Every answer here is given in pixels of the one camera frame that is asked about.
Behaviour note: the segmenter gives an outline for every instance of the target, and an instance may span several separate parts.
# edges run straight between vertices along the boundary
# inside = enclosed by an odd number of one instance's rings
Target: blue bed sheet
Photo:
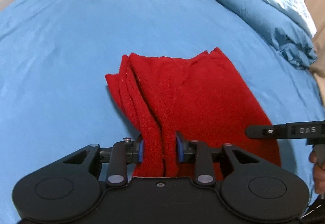
[[[0,13],[0,223],[19,216],[14,184],[83,146],[137,132],[104,75],[123,54],[230,58],[272,123],[324,120],[318,87],[215,0],[17,0]],[[313,192],[310,146],[279,141],[282,166]]]

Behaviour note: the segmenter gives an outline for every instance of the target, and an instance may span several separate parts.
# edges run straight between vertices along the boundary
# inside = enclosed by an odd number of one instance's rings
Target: human hand
[[[312,151],[309,156],[309,161],[314,163],[313,176],[315,183],[315,192],[316,194],[325,193],[325,163],[322,167],[317,164],[316,153]]]

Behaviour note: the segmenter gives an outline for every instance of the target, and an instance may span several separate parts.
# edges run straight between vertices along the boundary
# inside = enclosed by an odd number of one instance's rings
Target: screw
[[[132,140],[132,138],[130,138],[130,137],[123,138],[123,141],[126,143],[130,142],[131,140]]]
[[[118,184],[124,181],[124,177],[121,175],[111,175],[107,180],[112,184]]]
[[[157,186],[157,187],[164,187],[165,184],[164,184],[163,182],[159,182],[159,183],[156,184],[156,186]]]
[[[201,183],[210,183],[213,181],[213,177],[210,175],[199,175],[198,181]]]

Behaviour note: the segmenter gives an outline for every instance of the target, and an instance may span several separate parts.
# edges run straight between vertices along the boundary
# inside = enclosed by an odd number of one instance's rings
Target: bedding
[[[313,77],[315,78],[318,84],[323,105],[325,105],[325,49],[324,48],[317,51],[317,59],[313,64],[311,64],[309,70],[313,74]]]
[[[241,17],[296,68],[316,59],[307,33],[289,17],[262,0],[216,0]]]
[[[19,220],[11,191],[24,175],[88,144],[138,136],[104,77],[124,54],[187,59],[220,47],[272,124],[324,120],[310,72],[244,19],[216,0],[17,0],[1,12],[0,223]],[[278,146],[282,167],[305,181],[312,203],[305,143]]]
[[[316,26],[304,0],[263,0],[283,12],[303,28],[310,38],[316,34]]]

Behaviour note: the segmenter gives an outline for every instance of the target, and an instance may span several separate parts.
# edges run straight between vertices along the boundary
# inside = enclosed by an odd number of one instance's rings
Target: folded towel
[[[270,121],[219,48],[188,60],[124,55],[119,74],[106,75],[106,81],[119,108],[142,133],[145,152],[136,176],[191,175],[190,165],[177,163],[177,130],[187,140],[212,147],[232,143],[280,165],[275,140],[245,136],[247,126]],[[216,177],[222,179],[217,165]]]

